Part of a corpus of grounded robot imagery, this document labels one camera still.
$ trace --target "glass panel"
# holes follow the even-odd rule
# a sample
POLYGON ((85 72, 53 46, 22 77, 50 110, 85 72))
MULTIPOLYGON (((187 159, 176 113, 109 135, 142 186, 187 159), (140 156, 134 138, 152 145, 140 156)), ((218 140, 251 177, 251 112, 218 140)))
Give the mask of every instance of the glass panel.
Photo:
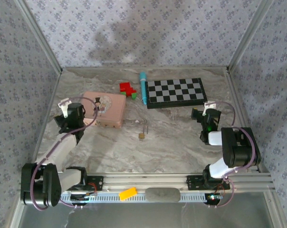
POLYGON ((98 203, 83 209, 28 206, 19 228, 272 228, 263 193, 235 194, 223 208, 203 203, 98 203))

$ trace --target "blue marker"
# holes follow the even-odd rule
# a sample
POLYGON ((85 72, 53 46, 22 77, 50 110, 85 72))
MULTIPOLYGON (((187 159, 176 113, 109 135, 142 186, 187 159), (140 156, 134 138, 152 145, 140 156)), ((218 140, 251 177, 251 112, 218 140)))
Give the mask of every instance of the blue marker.
POLYGON ((140 72, 139 80, 140 80, 140 85, 141 85, 141 88, 142 88, 143 104, 147 105, 147 95, 145 94, 145 82, 147 80, 147 75, 145 74, 145 72, 140 72))

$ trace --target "pink box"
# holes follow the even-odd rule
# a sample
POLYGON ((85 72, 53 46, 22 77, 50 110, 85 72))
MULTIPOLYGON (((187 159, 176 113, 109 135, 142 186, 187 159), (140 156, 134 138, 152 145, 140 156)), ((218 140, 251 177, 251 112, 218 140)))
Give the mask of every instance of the pink box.
MULTIPOLYGON (((83 97, 92 99, 98 106, 98 117, 93 125, 121 128, 124 121, 125 95, 87 91, 83 97)), ((89 124, 93 119, 94 105, 85 99, 82 99, 81 103, 86 110, 84 122, 89 124)))

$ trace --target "cable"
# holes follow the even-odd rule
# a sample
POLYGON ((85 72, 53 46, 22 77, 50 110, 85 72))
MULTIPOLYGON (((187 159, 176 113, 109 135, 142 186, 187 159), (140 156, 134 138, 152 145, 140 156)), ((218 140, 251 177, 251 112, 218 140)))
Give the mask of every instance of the cable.
POLYGON ((218 184, 218 188, 216 189, 216 191, 214 192, 214 194, 217 193, 218 190, 220 190, 220 189, 219 189, 219 186, 221 186, 222 189, 224 190, 224 195, 222 195, 222 196, 225 196, 226 192, 225 192, 225 188, 224 188, 224 186, 223 186, 222 184, 218 184))
POLYGON ((210 106, 210 105, 213 105, 213 104, 226 104, 226 105, 228 105, 228 106, 230 106, 232 108, 232 110, 233 110, 233 121, 232 121, 231 126, 233 126, 234 122, 235 122, 235 117, 236 117, 235 109, 234 109, 233 105, 228 103, 228 102, 226 102, 226 101, 215 101, 215 102, 206 104, 206 106, 210 106))
POLYGON ((237 167, 236 169, 234 169, 234 170, 232 170, 232 171, 230 171, 230 172, 224 174, 223 180, 224 180, 224 181, 229 181, 229 182, 231 183, 231 185, 232 185, 232 194, 231 194, 229 200, 228 200, 226 203, 224 203, 224 204, 222 204, 222 205, 219 205, 219 206, 217 206, 217 207, 223 207, 223 206, 227 205, 228 203, 230 203, 230 201, 231 201, 232 198, 233 198, 233 195, 234 195, 234 183, 233 183, 233 181, 232 181, 231 179, 228 178, 228 175, 230 175, 231 173, 237 172, 237 171, 239 171, 239 170, 246 169, 246 168, 250 167, 250 166, 253 164, 253 161, 254 161, 254 159, 255 159, 255 157, 256 157, 256 148, 255 148, 255 146, 254 146, 253 139, 252 139, 251 136, 248 134, 248 132, 246 132, 244 129, 242 129, 242 128, 240 128, 240 127, 232 127, 232 128, 234 128, 234 129, 239 129, 239 130, 242 131, 242 132, 246 135, 246 137, 249 139, 250 144, 251 144, 251 148, 252 148, 252 155, 251 155, 250 161, 249 161, 246 165, 241 166, 241 167, 237 167))
POLYGON ((91 186, 94 187, 94 193, 97 192, 97 187, 96 187, 96 185, 94 183, 88 183, 88 185, 91 185, 91 186))
POLYGON ((61 202, 63 205, 65 205, 65 206, 68 206, 68 207, 70 207, 70 208, 75 208, 74 205, 70 205, 70 204, 68 204, 68 203, 65 203, 62 199, 60 199, 60 202, 61 202))
POLYGON ((230 196, 229 200, 226 203, 222 204, 222 205, 216 206, 217 208, 224 207, 227 204, 229 204, 231 202, 232 198, 233 198, 233 195, 234 195, 234 183, 233 183, 233 181, 231 179, 229 179, 229 178, 223 178, 223 179, 224 179, 224 181, 229 181, 231 183, 231 185, 232 185, 232 193, 231 193, 231 196, 230 196))
POLYGON ((95 116, 92 120, 91 123, 89 123, 88 125, 85 125, 84 127, 81 127, 79 129, 75 129, 75 130, 72 130, 70 131, 69 133, 65 134, 64 136, 62 136, 62 138, 53 146, 53 148, 47 153, 46 157, 44 159, 42 159, 36 166, 36 168, 34 169, 34 172, 32 174, 32 177, 31 177, 31 180, 30 180, 30 199, 31 201, 33 202, 33 205, 34 207, 39 210, 39 211, 44 211, 48 208, 48 206, 46 206, 45 208, 42 208, 40 207, 36 200, 35 200, 35 196, 34 196, 34 183, 35 183, 35 176, 38 172, 38 169, 40 168, 40 166, 50 157, 50 155, 54 152, 54 150, 58 147, 58 145, 65 139, 67 138, 69 135, 75 133, 75 132, 79 132, 81 130, 84 130, 86 129, 87 127, 91 126, 93 124, 93 122, 96 120, 97 118, 97 115, 98 115, 98 109, 97 109, 97 105, 95 104, 95 102, 90 99, 90 98, 87 98, 87 97, 81 97, 81 96, 77 96, 77 97, 72 97, 62 103, 59 104, 59 106, 61 106, 62 104, 68 102, 68 101, 71 101, 71 100, 75 100, 75 99, 86 99, 86 100, 89 100, 90 102, 92 102, 92 104, 95 106, 95 116))
POLYGON ((242 131, 242 132, 246 135, 246 137, 248 138, 248 140, 249 140, 249 142, 250 142, 251 148, 252 148, 252 155, 251 155, 250 161, 249 161, 246 165, 241 166, 241 167, 237 167, 237 168, 235 168, 235 169, 233 169, 233 170, 231 170, 231 171, 225 173, 225 174, 224 174, 225 177, 228 177, 228 175, 230 175, 230 174, 232 174, 232 173, 234 173, 234 172, 238 172, 239 170, 243 170, 243 169, 249 168, 249 167, 253 164, 254 159, 255 159, 255 157, 256 157, 256 148, 255 148, 255 146, 254 146, 253 139, 252 139, 251 136, 248 134, 248 132, 246 132, 243 128, 240 128, 240 127, 232 127, 232 128, 238 129, 238 130, 242 131))

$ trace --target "green block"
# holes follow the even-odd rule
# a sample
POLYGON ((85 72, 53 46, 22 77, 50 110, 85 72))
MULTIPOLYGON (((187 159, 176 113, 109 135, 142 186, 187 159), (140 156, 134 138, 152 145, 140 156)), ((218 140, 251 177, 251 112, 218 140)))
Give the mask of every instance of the green block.
POLYGON ((137 93, 132 93, 132 99, 134 100, 137 96, 137 93))

